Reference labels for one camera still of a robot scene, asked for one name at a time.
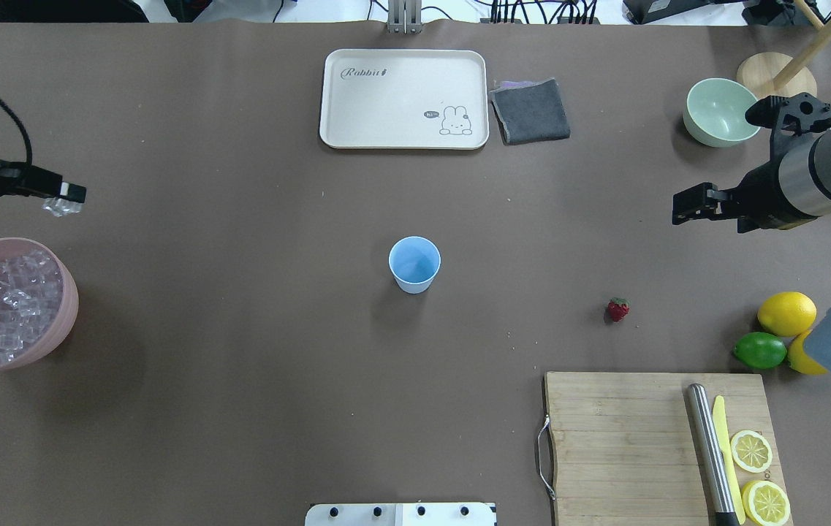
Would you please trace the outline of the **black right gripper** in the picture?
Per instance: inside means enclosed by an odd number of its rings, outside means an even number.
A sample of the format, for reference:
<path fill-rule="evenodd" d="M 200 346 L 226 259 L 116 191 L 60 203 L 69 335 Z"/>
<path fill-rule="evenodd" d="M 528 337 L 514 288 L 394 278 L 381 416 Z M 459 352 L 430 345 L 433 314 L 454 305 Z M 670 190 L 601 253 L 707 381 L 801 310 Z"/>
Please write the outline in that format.
<path fill-rule="evenodd" d="M 736 220 L 739 233 L 793 229 L 831 214 L 831 193 L 817 175 L 817 140 L 831 130 L 831 106 L 812 94 L 766 96 L 745 112 L 770 130 L 770 158 L 719 190 L 696 184 L 672 196 L 672 224 Z"/>

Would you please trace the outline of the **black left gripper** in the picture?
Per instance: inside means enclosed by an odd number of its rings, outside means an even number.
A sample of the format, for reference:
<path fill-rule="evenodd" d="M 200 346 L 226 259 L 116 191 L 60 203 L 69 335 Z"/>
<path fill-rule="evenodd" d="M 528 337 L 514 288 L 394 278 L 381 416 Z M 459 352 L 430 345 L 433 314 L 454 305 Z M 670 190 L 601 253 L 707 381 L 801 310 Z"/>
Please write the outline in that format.
<path fill-rule="evenodd" d="M 86 187 L 65 183 L 60 174 L 34 164 L 14 162 L 0 167 L 0 194 L 62 199 L 82 204 L 86 200 L 86 193 Z"/>

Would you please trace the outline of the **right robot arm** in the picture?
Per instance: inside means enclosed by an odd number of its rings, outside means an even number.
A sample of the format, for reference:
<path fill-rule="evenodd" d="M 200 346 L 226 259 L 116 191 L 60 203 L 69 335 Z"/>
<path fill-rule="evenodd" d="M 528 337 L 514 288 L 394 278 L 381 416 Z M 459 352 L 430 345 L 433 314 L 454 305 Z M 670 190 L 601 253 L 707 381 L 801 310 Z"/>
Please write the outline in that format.
<path fill-rule="evenodd" d="M 790 230 L 831 218 L 831 106 L 813 94 L 767 96 L 747 122 L 770 130 L 770 156 L 729 189 L 696 184 L 673 197 L 672 222 L 734 220 L 737 230 Z M 831 372 L 831 308 L 803 348 Z"/>

